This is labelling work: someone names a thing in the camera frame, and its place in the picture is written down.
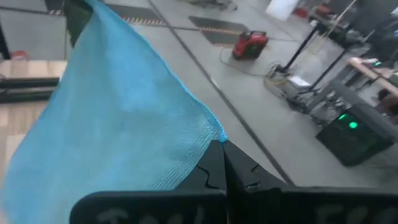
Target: red portable machine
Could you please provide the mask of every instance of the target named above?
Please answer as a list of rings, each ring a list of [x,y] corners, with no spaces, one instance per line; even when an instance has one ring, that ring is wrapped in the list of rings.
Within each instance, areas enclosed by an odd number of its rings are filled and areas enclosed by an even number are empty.
[[[257,59],[268,43],[267,33],[261,31],[246,31],[239,36],[232,55],[235,59]]]

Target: black floor mat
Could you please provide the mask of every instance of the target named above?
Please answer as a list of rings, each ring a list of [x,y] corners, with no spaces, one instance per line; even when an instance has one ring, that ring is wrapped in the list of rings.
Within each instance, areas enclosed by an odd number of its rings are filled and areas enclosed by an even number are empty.
[[[239,34],[248,30],[243,24],[235,22],[195,16],[190,16],[189,19],[201,30],[208,41],[218,47],[233,47],[239,40]]]
[[[45,5],[49,14],[62,16],[63,0],[45,0]],[[130,23],[147,24],[147,25],[164,25],[163,21],[152,10],[144,7],[120,6],[115,4],[107,4],[117,15]]]

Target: concrete floor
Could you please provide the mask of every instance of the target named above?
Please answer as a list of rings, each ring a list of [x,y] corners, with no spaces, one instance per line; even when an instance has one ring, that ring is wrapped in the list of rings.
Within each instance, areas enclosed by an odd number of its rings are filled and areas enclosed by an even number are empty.
[[[26,8],[19,0],[12,7]],[[105,0],[107,3],[125,6],[152,8],[148,0]],[[265,30],[270,37],[288,41],[272,40],[255,62],[234,62],[230,49],[212,46],[200,32],[175,29],[176,36],[166,27],[134,26],[182,79],[193,94],[219,117],[230,140],[260,163],[275,176],[282,178],[275,167],[281,169],[299,186],[334,187],[384,187],[394,188],[394,169],[375,169],[374,164],[384,164],[390,154],[382,154],[354,168],[343,167],[337,159],[314,136],[318,128],[306,116],[293,112],[287,104],[264,88],[263,79],[246,75],[220,62],[221,59],[241,70],[265,74],[272,62],[285,64],[296,51],[311,27],[303,19],[291,16],[287,21],[278,21],[264,15],[266,1],[236,0],[238,10],[222,11],[202,9],[178,0],[152,0],[171,26],[192,27],[188,16],[207,17],[223,21],[239,22],[249,29]],[[8,3],[0,1],[0,6]],[[65,19],[62,17],[29,14],[16,11],[0,11],[0,20],[11,51],[26,50],[32,59],[67,59],[71,51],[65,35]],[[313,82],[329,63],[342,51],[333,42],[315,40],[298,59],[297,74]],[[216,84],[206,79],[203,70],[187,53],[191,52]],[[342,60],[325,79],[331,79],[345,66]],[[240,122],[231,107],[220,96],[228,99],[259,138],[260,144],[248,133],[248,127]],[[263,144],[275,159],[270,162],[261,149]]]

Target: green led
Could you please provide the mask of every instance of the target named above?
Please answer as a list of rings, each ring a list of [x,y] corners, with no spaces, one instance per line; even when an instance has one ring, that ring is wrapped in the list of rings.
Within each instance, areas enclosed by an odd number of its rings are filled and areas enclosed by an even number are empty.
[[[341,115],[338,119],[343,119],[343,118],[345,118],[347,116],[347,114],[343,114],[343,115]]]
[[[358,127],[358,123],[357,123],[357,122],[351,122],[351,123],[349,124],[349,127],[352,128],[352,129],[354,129],[354,128]]]

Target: cloth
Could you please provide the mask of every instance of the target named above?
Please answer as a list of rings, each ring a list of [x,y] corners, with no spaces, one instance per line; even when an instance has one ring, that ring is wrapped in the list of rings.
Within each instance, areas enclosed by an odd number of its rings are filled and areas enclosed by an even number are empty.
[[[148,41],[97,0],[62,81],[17,149],[3,185],[10,224],[68,223],[83,196],[172,190],[211,140],[213,113]]]

